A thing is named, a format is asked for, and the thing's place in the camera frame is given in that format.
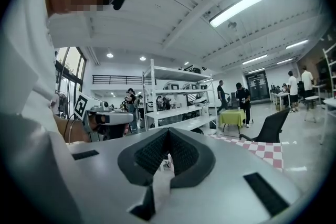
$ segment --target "man in white shirt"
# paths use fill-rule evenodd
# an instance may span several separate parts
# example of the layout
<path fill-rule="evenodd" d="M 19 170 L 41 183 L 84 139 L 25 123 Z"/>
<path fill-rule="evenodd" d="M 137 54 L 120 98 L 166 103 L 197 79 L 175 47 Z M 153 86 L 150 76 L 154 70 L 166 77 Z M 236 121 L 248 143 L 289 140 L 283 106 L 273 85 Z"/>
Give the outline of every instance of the man in white shirt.
<path fill-rule="evenodd" d="M 54 96 L 52 97 L 51 100 L 51 111 L 53 112 L 54 115 L 61 117 L 61 113 L 59 113 L 59 95 L 55 92 Z"/>
<path fill-rule="evenodd" d="M 6 76 L 0 95 L 4 113 L 20 113 L 40 123 L 46 130 L 63 135 L 68 141 L 67 120 L 53 116 L 50 101 L 55 90 L 54 46 L 47 27 L 53 14 L 90 10 L 91 5 L 108 5 L 112 0 L 12 0 L 0 28 L 0 67 L 17 76 Z M 90 119 L 94 130 L 97 123 Z M 89 142 L 81 122 L 72 127 L 71 141 Z"/>
<path fill-rule="evenodd" d="M 299 103 L 298 103 L 298 85 L 296 82 L 296 78 L 293 76 L 293 72 L 289 71 L 289 80 L 288 80 L 288 87 L 289 87 L 289 98 L 292 104 L 292 109 L 290 112 L 299 111 Z"/>
<path fill-rule="evenodd" d="M 313 76 L 309 71 L 307 71 L 306 66 L 303 67 L 303 73 L 302 73 L 301 79 L 302 79 L 302 82 L 305 88 L 304 97 L 313 96 L 313 85 L 312 85 Z"/>

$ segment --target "man in black shirt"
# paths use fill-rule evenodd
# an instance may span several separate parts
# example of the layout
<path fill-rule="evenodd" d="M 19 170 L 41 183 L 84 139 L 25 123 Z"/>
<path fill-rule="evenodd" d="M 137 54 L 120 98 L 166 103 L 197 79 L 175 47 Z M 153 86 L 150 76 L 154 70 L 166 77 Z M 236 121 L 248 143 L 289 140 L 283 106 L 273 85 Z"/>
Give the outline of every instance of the man in black shirt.
<path fill-rule="evenodd" d="M 219 112 L 222 110 L 222 109 L 227 109 L 227 103 L 226 103 L 226 100 L 225 100 L 225 95 L 227 94 L 228 96 L 230 96 L 228 93 L 225 93 L 223 91 L 223 81 L 220 80 L 219 81 L 219 85 L 217 87 L 217 93 L 218 93 L 218 99 L 220 99 L 220 101 L 222 102 L 222 105 L 219 107 L 219 109 L 217 109 L 217 115 L 219 114 Z"/>
<path fill-rule="evenodd" d="M 250 92 L 248 89 L 243 88 L 241 83 L 236 84 L 236 99 L 239 99 L 239 106 L 240 108 L 244 109 L 244 112 L 246 114 L 246 127 L 249 128 L 249 122 L 250 122 Z"/>

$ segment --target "stool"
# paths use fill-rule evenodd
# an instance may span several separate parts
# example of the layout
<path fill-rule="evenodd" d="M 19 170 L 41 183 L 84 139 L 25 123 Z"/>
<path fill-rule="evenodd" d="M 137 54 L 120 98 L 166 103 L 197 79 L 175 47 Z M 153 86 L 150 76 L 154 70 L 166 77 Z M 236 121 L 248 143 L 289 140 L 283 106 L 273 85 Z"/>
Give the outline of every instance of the stool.
<path fill-rule="evenodd" d="M 319 97 L 318 96 L 310 96 L 310 97 L 306 97 L 305 100 L 307 100 L 307 111 L 306 111 L 306 116 L 304 117 L 304 120 L 306 121 L 306 118 L 307 118 L 307 114 L 309 112 L 309 104 L 311 103 L 312 104 L 312 112 L 313 112 L 313 119 L 314 119 L 314 122 L 316 123 L 316 119 L 315 119 L 315 108 L 314 108 L 314 100 L 318 99 Z"/>

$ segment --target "railing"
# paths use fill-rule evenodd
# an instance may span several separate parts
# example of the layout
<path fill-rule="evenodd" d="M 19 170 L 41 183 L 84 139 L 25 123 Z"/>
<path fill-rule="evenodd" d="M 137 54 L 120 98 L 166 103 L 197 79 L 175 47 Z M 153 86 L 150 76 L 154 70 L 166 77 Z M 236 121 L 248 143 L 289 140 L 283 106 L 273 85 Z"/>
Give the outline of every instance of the railing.
<path fill-rule="evenodd" d="M 142 84 L 142 77 L 92 75 L 92 84 Z M 151 79 L 145 78 L 145 84 L 152 84 Z"/>

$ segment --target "white table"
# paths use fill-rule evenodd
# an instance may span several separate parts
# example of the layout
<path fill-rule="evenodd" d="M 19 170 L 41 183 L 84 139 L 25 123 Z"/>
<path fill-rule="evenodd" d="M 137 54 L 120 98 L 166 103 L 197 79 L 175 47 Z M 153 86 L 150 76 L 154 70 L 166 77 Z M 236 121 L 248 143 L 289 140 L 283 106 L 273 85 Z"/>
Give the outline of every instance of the white table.
<path fill-rule="evenodd" d="M 324 131 L 322 133 L 322 137 L 321 137 L 321 141 L 320 141 L 321 145 L 323 144 L 324 137 L 325 137 L 326 131 L 327 131 L 328 115 L 336 118 L 336 111 L 335 110 L 334 111 L 328 111 L 328 107 L 336 108 L 336 99 L 334 97 L 324 99 L 324 103 L 325 103 L 325 107 L 326 107 L 326 115 L 324 116 Z"/>
<path fill-rule="evenodd" d="M 279 101 L 280 101 L 280 110 L 281 110 L 281 97 L 285 97 L 288 96 L 288 104 L 290 105 L 290 99 L 289 99 L 289 92 L 285 92 L 285 93 L 272 93 L 273 96 L 275 97 L 275 102 L 277 102 L 277 97 L 279 97 Z"/>
<path fill-rule="evenodd" d="M 325 86 L 326 86 L 326 84 L 314 85 L 313 86 L 313 89 L 317 89 L 320 104 L 321 104 L 321 92 L 320 92 L 320 89 L 323 88 L 323 87 L 325 87 Z"/>
<path fill-rule="evenodd" d="M 318 99 L 319 97 L 318 96 L 310 96 L 310 97 L 306 97 L 305 98 L 305 100 L 307 100 L 307 101 L 311 101 L 311 100 L 316 100 L 316 99 Z M 307 114 L 308 114 L 308 112 L 309 112 L 309 102 L 307 102 L 307 111 L 306 111 L 306 116 L 304 117 L 304 120 L 306 121 L 306 118 L 307 118 Z M 314 119 L 314 122 L 316 123 L 316 119 L 315 119 L 315 108 L 312 108 L 311 109 L 312 110 L 312 112 L 313 112 L 313 119 Z"/>

